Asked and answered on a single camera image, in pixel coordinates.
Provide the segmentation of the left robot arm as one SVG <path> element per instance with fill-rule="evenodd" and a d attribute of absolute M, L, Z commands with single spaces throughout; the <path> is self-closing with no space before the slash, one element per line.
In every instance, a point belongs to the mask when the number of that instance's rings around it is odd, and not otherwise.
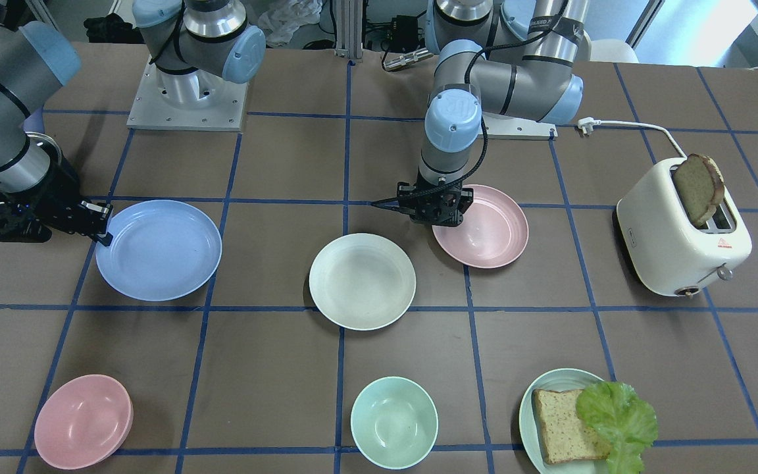
<path fill-rule="evenodd" d="M 583 82 L 572 72 L 584 40 L 586 1 L 538 1 L 527 21 L 519 1 L 431 1 L 425 44 L 438 57 L 415 183 L 373 202 L 415 224 L 457 227 L 474 201 L 463 181 L 473 145 L 488 141 L 485 114 L 565 125 Z"/>

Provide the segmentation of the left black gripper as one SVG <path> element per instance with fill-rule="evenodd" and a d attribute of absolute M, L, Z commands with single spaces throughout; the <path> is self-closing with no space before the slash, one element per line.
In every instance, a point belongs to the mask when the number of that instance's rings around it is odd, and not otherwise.
<path fill-rule="evenodd" d="M 460 184 L 424 197 L 413 197 L 415 192 L 430 191 L 433 186 L 427 181 L 418 181 L 414 186 L 404 181 L 397 183 L 397 203 L 400 212 L 409 216 L 415 224 L 457 227 L 464 220 L 464 213 L 474 201 L 472 187 Z"/>

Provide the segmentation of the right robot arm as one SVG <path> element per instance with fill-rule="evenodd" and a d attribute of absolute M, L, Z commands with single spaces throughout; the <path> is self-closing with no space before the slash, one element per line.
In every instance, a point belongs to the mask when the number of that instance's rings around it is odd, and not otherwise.
<path fill-rule="evenodd" d="M 163 77 L 207 73 L 246 84 L 261 67 L 265 34 L 240 1 L 136 1 L 132 14 Z M 112 205 L 84 197 L 59 147 L 24 128 L 80 67 L 75 48 L 51 25 L 0 24 L 0 242 L 44 243 L 54 229 L 105 247 L 113 241 Z"/>

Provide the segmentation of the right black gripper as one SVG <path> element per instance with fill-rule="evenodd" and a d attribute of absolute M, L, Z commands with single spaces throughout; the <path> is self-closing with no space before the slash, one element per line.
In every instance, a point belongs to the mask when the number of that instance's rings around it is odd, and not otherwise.
<path fill-rule="evenodd" d="M 29 151 L 44 153 L 31 144 Z M 34 187 L 19 193 L 0 189 L 10 200 L 0 205 L 0 242 L 45 243 L 57 229 L 90 237 L 103 247 L 111 246 L 113 234 L 108 225 L 113 205 L 84 197 L 72 165 L 68 162 L 63 169 L 48 157 L 49 170 Z"/>

